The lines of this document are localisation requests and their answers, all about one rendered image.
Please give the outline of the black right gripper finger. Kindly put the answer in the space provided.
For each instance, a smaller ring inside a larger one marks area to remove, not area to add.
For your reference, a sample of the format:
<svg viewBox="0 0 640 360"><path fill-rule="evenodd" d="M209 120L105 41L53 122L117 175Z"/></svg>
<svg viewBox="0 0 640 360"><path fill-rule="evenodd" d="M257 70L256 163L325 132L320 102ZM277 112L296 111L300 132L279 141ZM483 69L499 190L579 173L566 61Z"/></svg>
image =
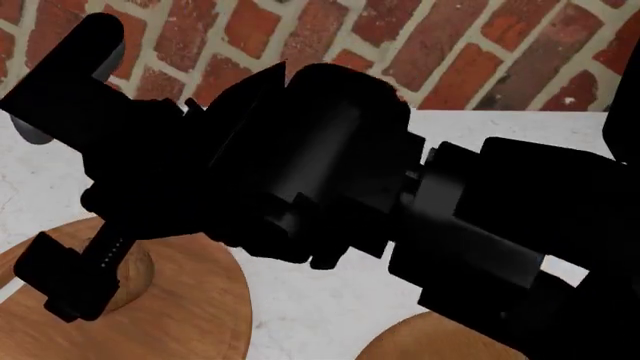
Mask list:
<svg viewBox="0 0 640 360"><path fill-rule="evenodd" d="M94 321L119 289L117 271L132 248L111 222L103 224L83 251L38 233L18 257L14 275L47 297L45 310L66 323Z"/></svg>
<svg viewBox="0 0 640 360"><path fill-rule="evenodd" d="M2 99L0 110L83 151L125 110L125 95L105 81L124 54L124 27L89 14Z"/></svg>

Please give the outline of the brown bread roll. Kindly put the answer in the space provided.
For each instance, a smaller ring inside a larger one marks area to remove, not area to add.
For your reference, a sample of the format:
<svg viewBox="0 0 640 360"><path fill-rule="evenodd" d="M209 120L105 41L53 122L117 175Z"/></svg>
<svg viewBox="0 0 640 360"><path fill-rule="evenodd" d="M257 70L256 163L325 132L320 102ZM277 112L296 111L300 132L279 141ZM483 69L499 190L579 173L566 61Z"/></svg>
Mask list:
<svg viewBox="0 0 640 360"><path fill-rule="evenodd" d="M155 266L144 242L136 242L118 266L119 289L106 307L106 313L134 302L150 287Z"/></svg>

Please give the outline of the round wooden cutting board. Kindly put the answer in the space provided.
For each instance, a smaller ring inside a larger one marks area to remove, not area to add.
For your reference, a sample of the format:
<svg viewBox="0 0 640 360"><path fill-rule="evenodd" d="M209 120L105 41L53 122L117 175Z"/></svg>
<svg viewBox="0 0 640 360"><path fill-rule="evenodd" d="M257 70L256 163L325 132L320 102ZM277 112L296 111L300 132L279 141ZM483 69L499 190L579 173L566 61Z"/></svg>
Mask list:
<svg viewBox="0 0 640 360"><path fill-rule="evenodd" d="M103 225L99 218L44 231L83 251ZM244 360L252 327L246 278L232 254L195 234L136 241L152 257L148 290L94 321L66 323L45 310L47 297L14 275L33 236L0 253L0 360Z"/></svg>

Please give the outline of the round wooden board right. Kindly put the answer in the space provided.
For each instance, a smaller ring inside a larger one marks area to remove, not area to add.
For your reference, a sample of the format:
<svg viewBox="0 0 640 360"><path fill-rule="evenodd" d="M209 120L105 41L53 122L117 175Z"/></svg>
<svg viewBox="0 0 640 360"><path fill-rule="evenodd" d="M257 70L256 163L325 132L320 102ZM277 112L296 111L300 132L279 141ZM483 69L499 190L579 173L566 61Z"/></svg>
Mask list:
<svg viewBox="0 0 640 360"><path fill-rule="evenodd" d="M526 356L432 311L374 338L355 360L528 360Z"/></svg>

